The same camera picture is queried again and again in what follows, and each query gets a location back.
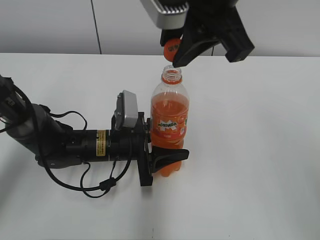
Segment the black cable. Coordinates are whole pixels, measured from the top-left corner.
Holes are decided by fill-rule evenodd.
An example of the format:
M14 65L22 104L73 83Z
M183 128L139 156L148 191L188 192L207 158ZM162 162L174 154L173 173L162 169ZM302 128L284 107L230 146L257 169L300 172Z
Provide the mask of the black cable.
M102 196L104 196L105 194L107 194L109 191L108 190L105 190L104 193L98 195L98 196L92 196L90 194L87 193L87 191L85 190L84 188L84 177L85 175L87 174L87 172L90 170L91 168L91 165L89 162L85 161L84 164L87 164L88 165L88 168L84 171L84 173L82 174L81 176L81 179L80 179L80 187L82 189L82 192L84 193L84 195L86 195L87 197L89 198L92 198L92 199L98 199L98 198L101 198Z
M54 113L49 112L49 115L50 115L51 117L56 118L56 119L63 118L63 117L65 117L65 116L67 116L68 114L77 114L77 115L79 115L80 117L82 117L82 119L84 120L83 130L86 130L86 129L87 129L87 126L88 126L87 120L85 119L84 116L82 116L81 113L79 113L79 112L77 112L77 111L67 111L67 112L62 113L62 114L54 114Z
M1 129L1 130L0 130L0 134L1 134L1 133L4 133L4 132L6 132L6 131L8 131L8 130L10 130L10 129L15 128L15 127L19 126L20 124L23 124L23 123L26 121L26 119L27 119L27 117L24 116L24 117L22 117L19 121L14 122L14 123L11 123L9 126Z
M130 150L129 150L128 160L126 161L126 164L125 164L122 172L119 174L119 176L117 176L115 178L116 181L119 181L126 174L126 172L128 171L128 168L130 166L131 160L132 160L132 140L131 140L130 136L129 136L129 145L130 145Z
M111 173L110 173L110 177L109 179L103 181L100 183L100 186L102 186L105 190L104 190L104 193L102 193L101 195L98 195L98 196L92 196L90 194L87 193L86 189L84 188L84 177L85 175L87 174L87 172L90 170L91 168L91 165L89 162L85 161L84 164L87 164L88 165L88 168L84 171L84 173L82 174L81 176L81 179L80 179L80 187L82 189L82 192L89 198L92 198L92 199L97 199L97 198L100 198L102 196L104 196L105 194L107 194L110 189L112 187L114 187L116 185L116 182L119 181L125 174L126 172L128 171L128 168L130 166L130 163L131 163L131 160L132 160L132 140L131 140L131 137L129 137L129 145L130 145L130 150L129 150L129 155L128 155L128 160L124 166L124 169L122 170L122 172L119 174L118 177L116 178L113 178L112 177L112 173L114 172L114 169L116 167L116 163L117 163L117 158L113 161L113 164L112 164L112 170L111 170Z
M90 164L88 162L84 162L85 164L88 164L88 168L87 170L82 174L81 176L81 179L80 179L80 187L76 187L76 186L72 186L72 185L69 185L69 184L66 184L62 181L60 181L51 171L48 163L47 163L47 160L45 158L45 155L43 153L43 148L42 148L42 139L41 139L41 134L40 134L40 131L39 131L39 126L38 126L38 120L37 120L37 116L36 116L36 112L35 112L35 109L31 103L31 101L29 100L29 98L24 94L23 91L21 91L16 85L13 85L13 88L14 90L22 97L22 99L25 101L25 104L26 104L26 108L27 110L29 111L30 113L30 116L31 116L31 119L32 119L32 124L33 124L33 128L34 128L34 134L35 134L35 138L36 138L36 141L37 141L37 146L38 146L38 152L39 152L39 156L40 156L40 160L43 162L43 166L44 166L44 169L46 170L47 174L50 176L50 178L55 182L57 183L58 185L64 187L64 188L67 188L67 189L70 189L70 190L74 190L74 191L81 191L83 192L86 196L90 197L90 198L100 198L102 197L103 195L105 195L106 193L109 192L110 188L112 188L113 186L116 185L116 182L119 181L124 175L125 173L127 172L129 166L130 166L130 163L131 163L131 160L132 160L132 139L131 139L131 136L129 136L129 145L130 145L130 149L129 149L129 156L128 156L128 160L126 162L126 165L124 167L124 169L122 170L122 172L120 173L120 175L117 177L117 178L113 178L112 177L112 173L115 169L115 166L116 166L116 160L113 162L113 166L112 166L112 170L111 170L111 174L110 174L110 178L105 180L105 181L102 181L100 182L99 186L96 186L96 187L83 187L83 179L86 175L86 173L90 170ZM57 116L58 118L59 117L62 117L62 116L66 116L67 114L69 113L76 113L76 114L79 114L85 121L85 126L84 126L84 130L87 128L87 121L86 119L78 112L76 111L69 111L69 112L66 112L66 113L63 113L63 114L53 114L51 113L50 115L51 116ZM13 128L13 127L16 127L16 125L19 125L21 124L20 122L17 122L17 123L13 123L11 124L9 127L6 127L5 129L8 129L8 128ZM91 196L89 195L87 192L89 191L96 191L96 190L101 190L101 191L104 191L103 194L99 195L99 196Z
M48 173L49 177L58 185L66 188L66 189L82 192L83 189L81 187L72 186L72 185L69 185L69 184L66 184L66 183L60 181L58 178L56 178L56 176L51 171L51 169L47 163L47 160L45 158L45 155L43 153L42 139L41 139L41 135L39 132L38 120L37 120L37 116L36 116L36 112L34 110L34 107L32 106L32 103L30 102L29 98L24 94L23 91L21 91L16 85L14 85L13 88L25 101L26 107L30 112L30 115L32 118L32 123L33 123L33 128L34 128L34 134L35 134L35 138L37 141L40 160L43 162L43 166L44 166L45 171ZM88 188L84 188L84 189L87 192L88 191L96 191L96 190L101 190L101 186L88 187Z

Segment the table surface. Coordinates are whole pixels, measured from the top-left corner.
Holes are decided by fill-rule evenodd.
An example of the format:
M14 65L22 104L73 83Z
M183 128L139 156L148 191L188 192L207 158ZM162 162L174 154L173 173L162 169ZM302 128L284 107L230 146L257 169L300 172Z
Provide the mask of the table surface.
M32 102L53 113L79 111L88 129L110 128L123 89L136 93L149 116L167 64L161 56L0 54L0 74ZM182 69L189 159L145 188L133 162L99 199L56 185L1 134L0 239L320 239L319 66L320 57L198 57ZM63 122L83 126L76 115ZM111 167L93 163L85 186L106 179ZM54 174L79 185L85 169Z

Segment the orange soda bottle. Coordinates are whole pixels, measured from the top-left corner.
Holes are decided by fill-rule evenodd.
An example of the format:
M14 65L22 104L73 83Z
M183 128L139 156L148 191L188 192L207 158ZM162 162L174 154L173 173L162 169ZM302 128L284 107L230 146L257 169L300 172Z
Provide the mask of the orange soda bottle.
M182 85L180 68L168 65L163 69L161 83L151 98L151 144L164 149L182 149L187 132L189 96ZM160 169L163 177L178 171L181 161Z

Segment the white wall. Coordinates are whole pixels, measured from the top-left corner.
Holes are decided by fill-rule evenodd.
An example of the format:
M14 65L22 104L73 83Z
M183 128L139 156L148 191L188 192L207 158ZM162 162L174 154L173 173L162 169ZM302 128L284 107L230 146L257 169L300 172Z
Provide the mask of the white wall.
M89 0L0 0L1 53L98 54Z
M161 31L139 0L93 2L103 54L162 54ZM239 0L237 8L251 55L320 56L320 1ZM0 52L97 54L90 0L1 0Z

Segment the bottle neck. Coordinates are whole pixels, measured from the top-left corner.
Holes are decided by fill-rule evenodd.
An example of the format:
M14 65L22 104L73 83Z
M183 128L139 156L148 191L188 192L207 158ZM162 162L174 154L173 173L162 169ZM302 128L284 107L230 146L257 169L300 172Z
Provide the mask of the bottle neck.
M177 85L182 82L182 74L180 68L168 65L163 69L162 82L168 85Z

